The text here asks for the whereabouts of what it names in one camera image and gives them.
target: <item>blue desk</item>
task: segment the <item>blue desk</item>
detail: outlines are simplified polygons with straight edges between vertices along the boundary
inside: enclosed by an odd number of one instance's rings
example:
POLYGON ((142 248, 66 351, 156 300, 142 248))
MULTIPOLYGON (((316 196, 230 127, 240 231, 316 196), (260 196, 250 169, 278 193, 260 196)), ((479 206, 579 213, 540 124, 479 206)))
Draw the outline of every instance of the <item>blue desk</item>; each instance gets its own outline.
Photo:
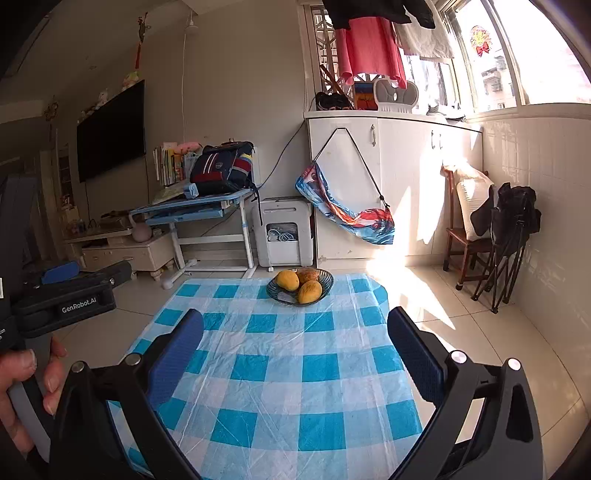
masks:
POLYGON ((148 205, 146 207, 137 208, 129 213, 129 216, 137 215, 139 213, 144 215, 146 224, 148 225, 168 225, 170 227, 171 236, 173 239, 175 257, 178 264, 178 272, 172 277, 168 277, 162 282, 162 287, 166 290, 172 288, 174 281, 185 272, 202 272, 202 271, 243 271, 243 278, 251 278, 256 265, 252 258, 252 248, 250 238, 248 236, 248 220, 246 218, 246 210, 244 208, 244 200, 247 196, 252 194, 252 190, 243 189, 238 192, 228 193, 225 195, 208 195, 205 197, 197 197, 193 200, 170 200, 162 202, 157 205, 148 205), (226 211, 238 205, 240 208, 240 215, 242 218, 242 233, 236 235, 212 235, 212 236, 198 236, 179 238, 177 235, 176 224, 179 222, 192 222, 194 220, 203 220, 207 218, 222 218, 226 211), (246 249, 247 267, 201 267, 195 258, 185 261, 181 245, 196 245, 196 244, 214 244, 222 242, 244 242, 246 249))

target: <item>human hand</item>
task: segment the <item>human hand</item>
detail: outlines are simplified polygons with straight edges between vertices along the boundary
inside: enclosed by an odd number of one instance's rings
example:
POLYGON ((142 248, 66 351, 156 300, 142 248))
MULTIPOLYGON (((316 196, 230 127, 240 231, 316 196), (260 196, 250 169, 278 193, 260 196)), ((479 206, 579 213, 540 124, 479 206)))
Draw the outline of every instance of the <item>human hand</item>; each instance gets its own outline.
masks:
MULTIPOLYGON (((55 415, 57 411, 61 389, 66 379, 66 373, 59 360, 66 355, 64 346, 55 337, 52 337, 51 358, 43 374, 43 384, 47 389, 43 397, 43 407, 51 415, 55 415)), ((36 368, 37 359, 33 350, 8 352, 0 355, 0 421, 22 453, 30 452, 34 444, 25 427, 18 420, 7 391, 14 382, 24 382, 31 378, 36 368)))

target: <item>checkered tablecloth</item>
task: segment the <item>checkered tablecloth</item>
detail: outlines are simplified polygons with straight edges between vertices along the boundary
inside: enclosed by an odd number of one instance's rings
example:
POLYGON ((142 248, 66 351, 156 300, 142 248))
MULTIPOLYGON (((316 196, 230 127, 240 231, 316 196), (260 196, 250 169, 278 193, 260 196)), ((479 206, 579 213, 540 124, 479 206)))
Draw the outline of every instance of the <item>checkered tablecloth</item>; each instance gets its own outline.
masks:
MULTIPOLYGON (((342 275, 299 308, 270 299, 267 282, 188 280, 133 344, 144 352, 189 308, 203 313, 203 340, 159 409, 163 423, 207 479, 388 478, 421 424, 388 337, 386 290, 342 275)), ((111 409, 145 470, 122 410, 111 409)))

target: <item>hanging bag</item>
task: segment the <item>hanging bag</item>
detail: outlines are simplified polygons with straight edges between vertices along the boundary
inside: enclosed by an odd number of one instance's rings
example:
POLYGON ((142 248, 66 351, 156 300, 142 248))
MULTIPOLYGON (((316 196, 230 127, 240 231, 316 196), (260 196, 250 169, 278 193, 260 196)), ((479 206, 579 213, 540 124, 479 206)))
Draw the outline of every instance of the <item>hanging bag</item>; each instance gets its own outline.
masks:
POLYGON ((304 197, 311 201, 325 217, 334 221, 337 225, 355 236, 374 245, 392 245, 394 242, 395 229, 392 213, 390 213, 390 205, 386 203, 374 176, 369 170, 367 163, 365 163, 365 159, 363 158, 357 143, 355 143, 355 140, 353 139, 353 135, 351 135, 351 132, 349 132, 346 127, 338 127, 332 132, 329 139, 314 158, 312 165, 308 167, 297 180, 295 187, 304 197), (355 213, 346 206, 341 205, 331 195, 330 187, 324 178, 317 160, 338 130, 345 130, 353 142, 355 150, 359 154, 359 158, 361 158, 361 161, 379 194, 379 199, 384 204, 383 210, 371 208, 364 210, 361 213, 355 213))

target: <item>television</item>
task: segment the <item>television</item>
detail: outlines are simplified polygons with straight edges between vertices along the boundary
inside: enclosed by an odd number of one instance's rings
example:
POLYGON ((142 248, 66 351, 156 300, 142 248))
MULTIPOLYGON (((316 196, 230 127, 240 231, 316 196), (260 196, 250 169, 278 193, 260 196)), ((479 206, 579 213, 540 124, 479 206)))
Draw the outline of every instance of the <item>television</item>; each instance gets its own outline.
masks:
POLYGON ((109 100, 76 132, 81 182, 146 154, 144 81, 109 100))

